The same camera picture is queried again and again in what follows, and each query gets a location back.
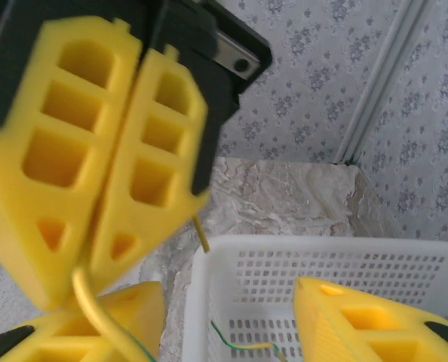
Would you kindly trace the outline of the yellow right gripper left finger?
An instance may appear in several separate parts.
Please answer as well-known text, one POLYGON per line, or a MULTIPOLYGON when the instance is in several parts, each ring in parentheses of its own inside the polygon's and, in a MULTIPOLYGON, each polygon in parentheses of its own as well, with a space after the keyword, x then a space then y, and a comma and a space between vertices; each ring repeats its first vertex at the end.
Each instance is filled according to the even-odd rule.
MULTIPOLYGON (((98 302, 150 352, 158 356, 164 328, 161 284, 142 282, 100 296, 98 302)), ((71 302, 0 334, 0 361, 124 361, 71 302)))

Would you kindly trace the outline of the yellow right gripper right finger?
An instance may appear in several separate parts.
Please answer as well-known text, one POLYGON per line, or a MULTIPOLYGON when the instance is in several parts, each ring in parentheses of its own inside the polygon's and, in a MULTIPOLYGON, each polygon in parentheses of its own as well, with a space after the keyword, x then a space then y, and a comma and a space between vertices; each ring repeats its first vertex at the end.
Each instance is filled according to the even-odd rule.
POLYGON ((300 277, 293 313, 306 361, 448 361, 448 321, 419 308, 300 277))

